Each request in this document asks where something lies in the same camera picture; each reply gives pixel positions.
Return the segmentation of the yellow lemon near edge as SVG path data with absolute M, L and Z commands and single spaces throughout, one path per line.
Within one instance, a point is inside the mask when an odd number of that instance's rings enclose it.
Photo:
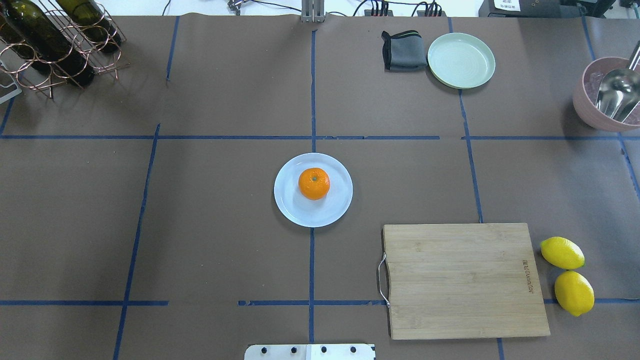
M 580 273 L 567 270 L 560 274 L 553 286 L 560 307 L 574 317 L 590 312 L 595 304 L 592 285 Z

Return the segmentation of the light blue plate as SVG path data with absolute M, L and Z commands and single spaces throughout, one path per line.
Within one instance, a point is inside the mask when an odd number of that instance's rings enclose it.
M 318 167 L 330 180 L 327 194 L 317 200 L 306 198 L 298 186 L 304 170 Z M 347 212 L 354 196 L 349 171 L 336 158 L 326 153 L 302 153 L 288 160 L 275 177 L 275 203 L 287 219 L 309 228 L 320 228 L 338 221 Z

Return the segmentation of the metal ice scoop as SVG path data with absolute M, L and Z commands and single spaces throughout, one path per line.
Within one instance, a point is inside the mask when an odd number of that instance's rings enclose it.
M 640 59 L 638 42 L 625 67 L 613 69 L 603 76 L 595 107 L 605 116 L 624 123 L 640 99 L 640 74 L 635 70 Z

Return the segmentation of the grey folded cloth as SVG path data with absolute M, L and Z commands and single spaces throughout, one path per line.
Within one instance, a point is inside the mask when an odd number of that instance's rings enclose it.
M 397 34 L 381 33 L 382 59 L 388 72 L 409 73 L 423 71 L 428 66 L 425 42 L 417 30 Z

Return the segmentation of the orange fruit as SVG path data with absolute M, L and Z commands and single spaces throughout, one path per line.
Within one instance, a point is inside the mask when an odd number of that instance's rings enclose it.
M 307 168 L 298 177 L 298 188 L 305 198 L 318 201 L 329 193 L 329 174 L 320 167 Z

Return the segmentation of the dark green wine bottle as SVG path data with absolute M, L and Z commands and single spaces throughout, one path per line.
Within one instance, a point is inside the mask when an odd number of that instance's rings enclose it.
M 93 82 L 95 71 L 89 61 L 34 2 L 2 0 L 1 13 L 39 59 L 50 63 L 55 75 L 77 87 L 84 88 Z

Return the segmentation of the yellow lemon upper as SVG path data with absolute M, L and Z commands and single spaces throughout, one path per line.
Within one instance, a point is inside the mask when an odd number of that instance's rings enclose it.
M 585 266 L 585 255 L 572 240 L 565 237 L 549 237 L 540 243 L 542 257 L 551 265 L 567 271 Z

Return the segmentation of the bamboo cutting board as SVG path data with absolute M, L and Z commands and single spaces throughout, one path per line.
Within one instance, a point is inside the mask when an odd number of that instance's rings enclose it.
M 382 227 L 395 341 L 548 337 L 526 223 Z

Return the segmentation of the pink bowl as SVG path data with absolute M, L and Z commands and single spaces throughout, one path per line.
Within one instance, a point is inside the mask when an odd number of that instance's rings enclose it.
M 622 68 L 628 64 L 628 59 L 622 57 L 602 57 L 590 62 L 579 75 L 573 90 L 573 107 L 580 120 L 594 129 L 604 132 L 639 132 L 639 126 L 620 123 L 601 113 L 589 100 L 585 91 L 586 76 L 596 71 L 606 73 L 613 69 Z

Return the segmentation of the light green plate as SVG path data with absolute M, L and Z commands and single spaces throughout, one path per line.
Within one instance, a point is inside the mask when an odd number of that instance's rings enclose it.
M 427 63 L 439 82 L 459 90 L 486 84 L 497 66 L 493 51 L 484 41 L 462 32 L 443 34 L 432 41 Z

